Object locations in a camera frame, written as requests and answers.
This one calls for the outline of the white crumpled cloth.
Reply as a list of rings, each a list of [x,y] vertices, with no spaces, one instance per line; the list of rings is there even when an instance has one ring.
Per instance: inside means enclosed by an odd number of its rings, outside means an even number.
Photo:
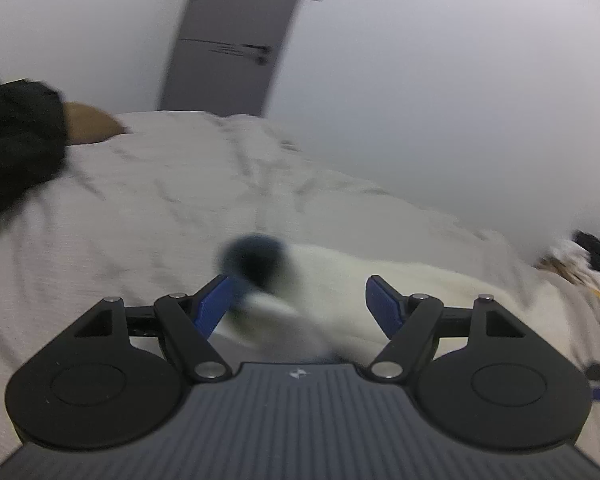
[[[572,284],[595,287],[597,275],[591,266],[590,253],[573,242],[561,240],[547,249],[535,263],[538,270],[553,272]]]

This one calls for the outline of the grey bedroom door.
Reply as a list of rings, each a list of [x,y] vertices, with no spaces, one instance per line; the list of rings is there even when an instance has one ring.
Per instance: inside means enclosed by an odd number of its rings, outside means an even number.
[[[163,110],[216,116],[262,114],[299,0],[188,0],[162,89]],[[209,51],[215,44],[266,44],[267,66]]]

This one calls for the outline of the cream blue striped sweater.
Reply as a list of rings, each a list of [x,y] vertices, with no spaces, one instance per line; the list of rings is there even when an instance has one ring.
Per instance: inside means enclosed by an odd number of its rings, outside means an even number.
[[[425,263],[368,260],[256,234],[225,245],[218,268],[234,294],[219,329],[263,361],[367,365],[422,300],[469,308],[480,295],[573,356],[562,297],[537,276],[508,290]]]

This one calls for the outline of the grey bed sheet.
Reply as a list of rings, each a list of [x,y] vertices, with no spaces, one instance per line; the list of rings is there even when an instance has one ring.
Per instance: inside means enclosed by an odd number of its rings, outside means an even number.
[[[19,443],[4,391],[21,364],[102,297],[194,292],[251,233],[288,244],[312,306],[362,307],[372,274],[447,304],[488,292],[578,367],[600,363],[600,298],[497,232],[327,169],[258,118],[122,120],[126,133],[70,146],[64,171],[0,217],[0,463]]]

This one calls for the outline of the brown pillow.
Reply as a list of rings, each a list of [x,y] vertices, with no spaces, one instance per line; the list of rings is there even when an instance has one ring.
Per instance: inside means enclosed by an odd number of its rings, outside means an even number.
[[[103,110],[78,102],[62,104],[70,145],[95,144],[126,133],[125,126]]]

